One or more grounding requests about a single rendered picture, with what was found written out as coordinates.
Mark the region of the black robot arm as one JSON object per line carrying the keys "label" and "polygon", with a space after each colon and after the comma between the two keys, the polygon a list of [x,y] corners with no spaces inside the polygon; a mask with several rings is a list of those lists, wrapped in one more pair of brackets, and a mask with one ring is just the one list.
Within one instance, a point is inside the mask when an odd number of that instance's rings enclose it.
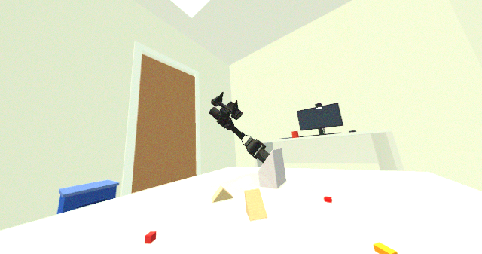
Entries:
{"label": "black robot arm", "polygon": [[[233,110],[234,103],[229,102],[227,104],[229,108]],[[233,131],[241,140],[244,136],[249,136],[245,135],[243,132],[238,130],[235,126],[234,123],[232,122],[232,118],[229,116],[227,120],[222,120],[218,116],[220,114],[220,111],[216,108],[213,107],[210,109],[209,114],[217,120],[217,122],[225,129]],[[243,144],[244,145],[244,144]],[[251,136],[250,138],[246,141],[244,145],[247,149],[247,152],[255,159],[259,159],[262,163],[264,163],[269,156],[269,153],[265,151],[266,145],[264,145],[260,140],[253,139]],[[261,147],[262,146],[262,147]],[[259,151],[257,152],[257,150]],[[256,153],[257,152],[257,153]],[[256,154],[255,154],[256,153]],[[255,156],[254,156],[255,154]]]}

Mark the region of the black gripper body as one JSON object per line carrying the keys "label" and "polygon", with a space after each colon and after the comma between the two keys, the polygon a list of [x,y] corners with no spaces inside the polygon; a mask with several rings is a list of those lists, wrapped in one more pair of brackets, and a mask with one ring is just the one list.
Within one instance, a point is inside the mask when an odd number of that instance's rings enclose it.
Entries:
{"label": "black gripper body", "polygon": [[[211,100],[211,104],[213,104],[214,106],[220,106],[221,109],[220,109],[220,114],[218,115],[220,117],[220,119],[222,120],[227,120],[232,112],[232,109],[229,108],[228,106],[226,106],[224,103],[222,103],[222,101],[220,101],[219,103],[215,103],[213,102],[213,99]],[[231,114],[231,117],[234,118],[235,120],[238,120],[241,116],[242,116],[242,112],[240,112],[237,116]]]}

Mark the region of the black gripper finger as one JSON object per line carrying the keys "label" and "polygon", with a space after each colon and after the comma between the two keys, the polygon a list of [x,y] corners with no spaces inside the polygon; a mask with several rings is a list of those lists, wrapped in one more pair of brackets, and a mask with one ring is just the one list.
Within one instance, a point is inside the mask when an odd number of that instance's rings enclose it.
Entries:
{"label": "black gripper finger", "polygon": [[219,97],[218,97],[218,98],[214,99],[214,100],[213,100],[213,102],[215,102],[215,103],[219,103],[220,101],[222,101],[222,100],[223,100],[223,99],[222,99],[223,94],[224,94],[224,92],[222,92],[222,93],[219,95]]}
{"label": "black gripper finger", "polygon": [[232,110],[231,114],[237,116],[240,112],[241,112],[241,110],[239,110],[239,108],[238,108],[238,102],[236,101],[236,102],[234,103],[233,110]]}

